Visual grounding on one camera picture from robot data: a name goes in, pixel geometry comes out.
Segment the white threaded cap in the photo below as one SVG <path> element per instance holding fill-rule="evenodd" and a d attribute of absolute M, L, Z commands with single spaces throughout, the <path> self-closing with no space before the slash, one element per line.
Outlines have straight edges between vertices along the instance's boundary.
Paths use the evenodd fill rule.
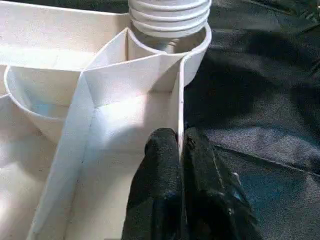
<path fill-rule="evenodd" d="M 212 0 L 128 0 L 133 25 L 142 33 L 181 38 L 200 31 L 208 21 Z"/>

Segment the black fabric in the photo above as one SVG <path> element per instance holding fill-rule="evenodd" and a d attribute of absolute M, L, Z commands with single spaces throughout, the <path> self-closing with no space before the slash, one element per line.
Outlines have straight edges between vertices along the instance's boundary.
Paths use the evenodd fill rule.
<path fill-rule="evenodd" d="M 184 135 L 185 206 L 191 240 L 261 240 L 238 178 L 207 137 Z"/>
<path fill-rule="evenodd" d="M 201 129 L 239 174 L 264 239 L 319 239 L 319 21 L 276 5 L 222 2 L 184 91 L 185 125 Z"/>
<path fill-rule="evenodd" d="M 182 179 L 175 132 L 157 129 L 144 152 L 131 183 L 121 239 L 181 239 Z"/>

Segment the white plastic partition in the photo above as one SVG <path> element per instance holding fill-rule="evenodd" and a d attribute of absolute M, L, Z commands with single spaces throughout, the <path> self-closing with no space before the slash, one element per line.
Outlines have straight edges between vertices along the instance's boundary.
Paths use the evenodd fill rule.
<path fill-rule="evenodd" d="M 83 70 L 129 16 L 0 0 L 0 23 L 1 96 L 7 65 Z"/>

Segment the compartment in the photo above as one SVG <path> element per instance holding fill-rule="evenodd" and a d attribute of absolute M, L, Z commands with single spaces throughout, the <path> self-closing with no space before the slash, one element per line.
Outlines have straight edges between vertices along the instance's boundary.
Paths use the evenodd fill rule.
<path fill-rule="evenodd" d="M 128 14 L 6 1 L 0 9 L 0 74 L 6 65 L 82 70 L 129 24 Z"/>
<path fill-rule="evenodd" d="M 183 82 L 167 75 L 179 62 L 156 54 L 81 74 L 28 240 L 120 239 L 149 134 L 183 131 Z"/>
<path fill-rule="evenodd" d="M 12 101 L 58 143 L 80 72 L 8 66 L 4 83 Z"/>
<path fill-rule="evenodd" d="M 56 145 L 8 95 L 0 97 L 0 239 L 25 240 Z"/>

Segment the dark cloth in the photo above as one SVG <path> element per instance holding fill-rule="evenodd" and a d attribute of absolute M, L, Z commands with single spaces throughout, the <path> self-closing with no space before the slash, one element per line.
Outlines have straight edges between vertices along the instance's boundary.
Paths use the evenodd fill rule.
<path fill-rule="evenodd" d="M 211 45 L 184 91 L 185 125 L 201 129 L 239 174 L 264 239 L 316 240 L 319 21 L 247 4 L 225 1 L 215 10 L 222 15 L 211 12 Z"/>

